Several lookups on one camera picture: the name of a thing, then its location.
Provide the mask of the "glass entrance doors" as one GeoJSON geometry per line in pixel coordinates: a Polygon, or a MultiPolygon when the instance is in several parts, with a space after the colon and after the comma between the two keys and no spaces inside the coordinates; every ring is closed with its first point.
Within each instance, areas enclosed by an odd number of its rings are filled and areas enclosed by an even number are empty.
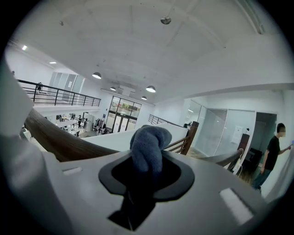
{"type": "Polygon", "coordinates": [[[118,133],[135,129],[141,110],[141,104],[113,96],[106,127],[111,133],[118,133]]]}

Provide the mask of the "white lockers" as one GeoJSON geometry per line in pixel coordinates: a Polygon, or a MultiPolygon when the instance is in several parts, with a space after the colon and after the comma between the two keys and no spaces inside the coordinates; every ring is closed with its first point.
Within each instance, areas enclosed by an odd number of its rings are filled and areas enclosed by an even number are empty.
{"type": "Polygon", "coordinates": [[[85,130],[86,132],[90,132],[93,129],[95,117],[91,114],[88,114],[86,119],[87,119],[87,123],[86,123],[85,130]]]}

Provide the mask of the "dark blue cloth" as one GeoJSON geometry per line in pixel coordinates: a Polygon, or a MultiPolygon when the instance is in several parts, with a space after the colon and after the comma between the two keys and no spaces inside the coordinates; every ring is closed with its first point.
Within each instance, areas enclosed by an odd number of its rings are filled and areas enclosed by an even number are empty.
{"type": "Polygon", "coordinates": [[[162,150],[171,140],[172,134],[165,128],[153,125],[139,128],[130,141],[134,171],[155,183],[159,181],[163,171],[162,150]]]}

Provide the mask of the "black metal balcony railing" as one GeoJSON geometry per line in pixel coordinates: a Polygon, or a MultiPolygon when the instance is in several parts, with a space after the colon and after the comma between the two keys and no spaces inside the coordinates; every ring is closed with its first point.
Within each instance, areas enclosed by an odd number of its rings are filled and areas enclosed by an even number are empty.
{"type": "Polygon", "coordinates": [[[162,123],[168,123],[168,124],[171,124],[171,125],[174,125],[174,126],[178,126],[178,127],[181,127],[180,125],[178,124],[175,124],[175,123],[172,123],[172,122],[169,122],[167,120],[164,120],[162,118],[159,118],[157,116],[154,116],[152,114],[149,115],[149,119],[148,119],[148,122],[151,124],[151,125],[157,125],[157,124],[162,124],[162,123]]]}
{"type": "Polygon", "coordinates": [[[20,79],[18,82],[35,105],[99,107],[101,103],[99,98],[47,85],[43,85],[42,91],[38,93],[36,90],[38,83],[20,79]]]}

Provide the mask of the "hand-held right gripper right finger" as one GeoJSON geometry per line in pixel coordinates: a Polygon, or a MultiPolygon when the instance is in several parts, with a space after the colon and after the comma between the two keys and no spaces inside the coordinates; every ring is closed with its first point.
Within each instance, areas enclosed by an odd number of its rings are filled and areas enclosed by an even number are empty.
{"type": "Polygon", "coordinates": [[[176,153],[195,180],[180,199],[157,203],[135,235],[236,235],[267,203],[248,184],[215,163],[176,153]]]}

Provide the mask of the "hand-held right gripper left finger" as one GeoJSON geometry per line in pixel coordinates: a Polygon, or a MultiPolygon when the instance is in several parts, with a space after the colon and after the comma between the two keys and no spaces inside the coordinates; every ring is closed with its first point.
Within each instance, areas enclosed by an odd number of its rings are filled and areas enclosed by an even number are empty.
{"type": "Polygon", "coordinates": [[[100,183],[100,169],[124,153],[104,157],[59,162],[49,152],[43,157],[55,194],[69,216],[74,235],[132,235],[108,220],[121,207],[122,196],[110,194],[100,183]]]}

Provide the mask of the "dark wooden railing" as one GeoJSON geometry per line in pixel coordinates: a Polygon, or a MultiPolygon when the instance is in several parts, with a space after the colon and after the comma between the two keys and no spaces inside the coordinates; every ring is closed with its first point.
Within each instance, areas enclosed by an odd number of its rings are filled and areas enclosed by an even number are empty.
{"type": "MultiPolygon", "coordinates": [[[[75,137],[69,133],[66,133],[41,114],[39,114],[35,109],[32,109],[28,117],[24,122],[25,127],[30,131],[32,136],[50,153],[54,154],[56,159],[60,162],[69,161],[84,161],[84,162],[95,162],[100,168],[106,166],[107,164],[120,164],[120,162],[127,160],[132,157],[129,151],[119,152],[116,150],[108,149],[103,146],[95,145],[93,143],[87,142],[79,137],[75,137]]],[[[141,131],[161,131],[168,132],[166,129],[160,126],[145,125],[138,130],[141,131]]],[[[176,169],[180,171],[184,169],[184,172],[192,170],[184,162],[179,161],[174,158],[177,155],[175,152],[162,151],[164,166],[166,163],[170,163],[175,166],[176,169]]],[[[221,166],[227,165],[236,158],[238,158],[242,153],[242,150],[234,151],[233,153],[228,153],[225,155],[220,155],[217,157],[217,164],[221,166]]]]}

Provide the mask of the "white shelving unit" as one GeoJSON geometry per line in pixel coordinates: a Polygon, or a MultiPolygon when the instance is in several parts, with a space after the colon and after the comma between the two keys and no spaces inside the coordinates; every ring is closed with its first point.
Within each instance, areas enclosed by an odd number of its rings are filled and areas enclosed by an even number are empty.
{"type": "Polygon", "coordinates": [[[79,129],[78,129],[78,121],[77,120],[70,119],[69,117],[66,117],[66,116],[57,115],[55,125],[58,128],[66,131],[74,136],[78,136],[77,133],[79,132],[79,129]]]}

